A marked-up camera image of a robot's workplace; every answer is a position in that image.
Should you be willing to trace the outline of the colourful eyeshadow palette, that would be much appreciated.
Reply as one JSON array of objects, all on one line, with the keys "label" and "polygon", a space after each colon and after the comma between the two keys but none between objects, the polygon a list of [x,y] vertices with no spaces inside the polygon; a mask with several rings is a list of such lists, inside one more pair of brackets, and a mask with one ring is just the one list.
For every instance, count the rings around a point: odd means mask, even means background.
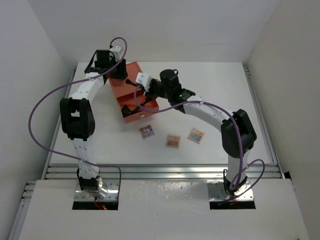
[{"label": "colourful eyeshadow palette", "polygon": [[192,128],[187,136],[187,139],[200,144],[203,137],[204,137],[205,133],[201,130],[198,130],[197,128]]}]

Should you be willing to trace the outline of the small black makeup brush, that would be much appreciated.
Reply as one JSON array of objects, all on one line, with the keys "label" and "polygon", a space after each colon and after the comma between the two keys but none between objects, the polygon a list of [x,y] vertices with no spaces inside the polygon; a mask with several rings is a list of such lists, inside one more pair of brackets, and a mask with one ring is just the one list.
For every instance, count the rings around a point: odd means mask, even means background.
[{"label": "small black makeup brush", "polygon": [[[151,101],[151,100],[150,100],[149,98],[146,98],[143,102],[140,103],[140,106],[143,107],[145,104],[147,104],[147,103],[150,102],[150,101]],[[139,112],[139,111],[140,111],[140,108],[141,108],[141,107],[137,106],[134,110],[131,111],[131,113],[132,113],[132,114],[135,114],[135,113]]]}]

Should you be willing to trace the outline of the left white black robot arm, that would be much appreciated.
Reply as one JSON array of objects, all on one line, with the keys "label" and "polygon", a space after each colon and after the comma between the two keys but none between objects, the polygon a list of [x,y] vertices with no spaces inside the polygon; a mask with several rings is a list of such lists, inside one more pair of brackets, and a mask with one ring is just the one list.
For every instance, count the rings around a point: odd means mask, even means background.
[{"label": "left white black robot arm", "polygon": [[100,169],[94,159],[92,135],[96,122],[91,102],[109,78],[124,80],[128,73],[126,60],[122,58],[123,49],[112,46],[109,50],[96,50],[84,70],[84,81],[68,98],[59,103],[62,131],[71,140],[76,156],[80,159],[77,178],[80,189],[96,200],[108,194],[108,186],[100,176]]}]

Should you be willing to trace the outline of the thin black makeup brush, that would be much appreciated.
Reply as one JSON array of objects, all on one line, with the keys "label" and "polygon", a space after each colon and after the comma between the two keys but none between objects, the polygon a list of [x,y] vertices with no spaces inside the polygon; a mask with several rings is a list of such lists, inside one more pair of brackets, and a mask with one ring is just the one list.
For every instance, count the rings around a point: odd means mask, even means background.
[{"label": "thin black makeup brush", "polygon": [[137,86],[138,86],[135,82],[133,82],[133,81],[131,81],[131,80],[129,80],[129,79],[126,79],[126,80],[125,80],[125,83],[128,84],[128,85],[132,85],[132,86],[134,86],[134,87],[137,87]]}]

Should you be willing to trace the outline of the orange drawer box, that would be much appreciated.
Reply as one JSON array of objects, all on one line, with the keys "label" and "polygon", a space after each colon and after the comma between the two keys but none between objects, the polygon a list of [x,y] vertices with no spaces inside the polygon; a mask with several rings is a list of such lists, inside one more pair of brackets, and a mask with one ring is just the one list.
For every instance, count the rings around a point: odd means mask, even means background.
[{"label": "orange drawer box", "polygon": [[[143,72],[140,65],[136,61],[127,63],[126,70],[128,73],[127,79],[131,80],[132,82],[136,80],[138,73]],[[131,110],[135,109],[138,106],[134,99],[134,90],[136,88],[135,86],[126,84],[126,80],[119,80],[119,79],[109,79],[109,83],[115,95],[120,111],[124,105],[127,105]],[[146,99],[146,96],[144,95],[144,92],[139,89],[136,92],[136,98],[141,103]],[[147,104],[144,105],[144,107],[154,111],[159,110],[159,105],[155,99],[149,101]],[[136,114],[130,115],[125,118],[122,117],[122,118],[125,124],[129,124],[129,123],[138,121],[142,118],[147,118],[153,114],[156,114],[156,113],[147,112],[140,108],[139,112],[137,112]]]}]

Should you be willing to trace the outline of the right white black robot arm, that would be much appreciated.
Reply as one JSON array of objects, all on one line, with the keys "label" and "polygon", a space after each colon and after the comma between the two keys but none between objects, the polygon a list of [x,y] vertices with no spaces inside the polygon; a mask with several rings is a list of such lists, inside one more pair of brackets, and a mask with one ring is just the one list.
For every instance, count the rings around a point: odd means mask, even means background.
[{"label": "right white black robot arm", "polygon": [[139,73],[135,81],[146,96],[166,99],[173,109],[197,117],[219,130],[222,147],[228,156],[224,189],[229,196],[235,196],[247,181],[245,165],[257,139],[247,112],[243,109],[227,111],[204,101],[195,92],[182,87],[176,69],[163,70],[159,76],[160,80],[157,80],[147,73]]}]

